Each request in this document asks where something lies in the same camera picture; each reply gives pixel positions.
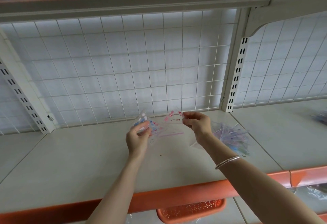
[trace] person's left hand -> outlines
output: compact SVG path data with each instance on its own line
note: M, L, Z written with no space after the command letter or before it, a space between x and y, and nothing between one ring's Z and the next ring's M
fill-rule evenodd
M130 128L130 131L126 134L126 143L129 151L130 158L143 159L147 148L147 139L151 135L151 128L146 129L150 122L145 121ZM142 127L145 130L141 133L137 133Z

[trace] forearm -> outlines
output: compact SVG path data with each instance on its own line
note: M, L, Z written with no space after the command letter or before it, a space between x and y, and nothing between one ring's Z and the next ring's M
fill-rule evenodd
M135 180L142 160L130 158L118 178L101 200L87 224L125 223L130 201L134 193Z
M197 137L216 164L237 156L213 135ZM220 171L263 223L324 223L293 193L246 160L224 164Z

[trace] silver bracelet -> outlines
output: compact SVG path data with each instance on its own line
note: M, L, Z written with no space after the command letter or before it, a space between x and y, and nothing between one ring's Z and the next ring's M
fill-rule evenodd
M227 159L227 160L221 162L220 164L218 164L218 165L216 166L215 169L218 170L219 167L221 167L222 165L224 165L224 164L226 164L226 163L228 163L228 162L230 162L230 161L233 161L233 160L239 159L239 158L240 158L240 156L235 156L235 157L232 157L232 158L230 158L230 159Z

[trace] perforated orange basket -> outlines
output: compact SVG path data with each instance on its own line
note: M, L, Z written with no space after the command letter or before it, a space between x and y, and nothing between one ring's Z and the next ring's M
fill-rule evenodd
M157 209L159 219L166 224L192 221L222 211L226 207L226 199L197 202L165 209Z

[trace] white grid panel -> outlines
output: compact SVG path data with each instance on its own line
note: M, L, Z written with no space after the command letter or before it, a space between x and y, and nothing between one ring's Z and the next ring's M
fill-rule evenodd
M59 127L217 109L236 9L2 24Z
M249 40L234 107L327 96L327 11L269 23Z
M12 89L0 76L0 134L38 130L39 128L18 101Z

